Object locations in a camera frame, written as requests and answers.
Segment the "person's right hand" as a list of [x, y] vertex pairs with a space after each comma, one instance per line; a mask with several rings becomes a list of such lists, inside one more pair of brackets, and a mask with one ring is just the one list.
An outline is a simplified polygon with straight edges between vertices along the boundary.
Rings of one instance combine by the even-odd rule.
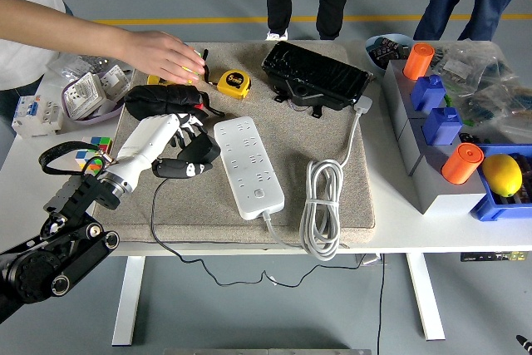
[[196, 83], [204, 74], [201, 56], [165, 32], [126, 32], [118, 57], [139, 71], [178, 84]]

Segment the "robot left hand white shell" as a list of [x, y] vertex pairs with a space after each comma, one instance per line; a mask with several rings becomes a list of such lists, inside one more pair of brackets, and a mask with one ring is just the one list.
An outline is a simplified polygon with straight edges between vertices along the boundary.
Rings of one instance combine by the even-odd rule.
[[146, 117], [118, 152], [101, 179], [133, 191], [144, 170], [166, 179], [188, 179], [212, 168], [220, 148], [191, 114]]

